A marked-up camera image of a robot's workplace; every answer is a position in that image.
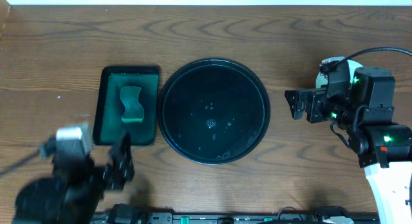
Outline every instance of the circular pan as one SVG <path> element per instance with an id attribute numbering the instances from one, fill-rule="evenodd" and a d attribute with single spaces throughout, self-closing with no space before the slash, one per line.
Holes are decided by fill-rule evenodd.
<path id="1" fill-rule="evenodd" d="M 270 120 L 265 87 L 246 66 L 203 59 L 174 73 L 158 100 L 159 128 L 182 156 L 206 164 L 246 156 L 264 137 Z"/>

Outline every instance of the wooden table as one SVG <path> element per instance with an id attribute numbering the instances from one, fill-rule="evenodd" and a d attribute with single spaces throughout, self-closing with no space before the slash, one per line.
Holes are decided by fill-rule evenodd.
<path id="1" fill-rule="evenodd" d="M 181 66 L 225 57 L 264 83 L 271 120 L 263 141 L 227 165 L 191 162 L 159 130 L 152 146 L 133 148 L 135 179 L 108 192 L 116 203 L 176 212 L 278 212 L 341 205 L 377 208 L 357 156 L 329 123 L 292 120 L 286 89 L 312 88 L 322 59 L 374 46 L 412 49 L 411 7 L 328 6 L 13 6 L 0 41 L 0 170 L 34 152 L 57 128 L 93 124 L 100 73 L 108 65 L 161 67 L 160 87 Z M 412 61 L 399 53 L 358 57 L 391 69 L 395 121 L 412 126 Z M 92 156 L 106 163 L 107 147 Z M 28 182 L 50 176 L 35 159 L 0 177 L 0 222 Z"/>

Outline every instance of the water droplet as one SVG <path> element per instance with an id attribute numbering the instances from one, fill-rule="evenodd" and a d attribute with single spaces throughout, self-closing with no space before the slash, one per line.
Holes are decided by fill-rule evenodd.
<path id="1" fill-rule="evenodd" d="M 216 127 L 216 120 L 210 119 L 206 121 L 206 126 L 210 129 Z"/>

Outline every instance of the round tray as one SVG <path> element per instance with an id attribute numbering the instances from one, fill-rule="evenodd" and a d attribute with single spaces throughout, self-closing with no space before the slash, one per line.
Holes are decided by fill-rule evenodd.
<path id="1" fill-rule="evenodd" d="M 270 103 L 262 82 L 246 66 L 203 59 L 165 83 L 157 115 L 174 150 L 195 162 L 221 164 L 258 145 L 269 125 Z"/>

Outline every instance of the green sponge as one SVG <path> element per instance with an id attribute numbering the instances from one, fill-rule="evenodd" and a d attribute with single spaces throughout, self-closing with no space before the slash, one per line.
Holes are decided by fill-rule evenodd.
<path id="1" fill-rule="evenodd" d="M 122 122 L 125 124 L 141 122 L 144 118 L 144 108 L 139 103 L 139 94 L 142 88 L 137 86 L 125 86 L 120 90 L 120 99 L 125 107 Z"/>

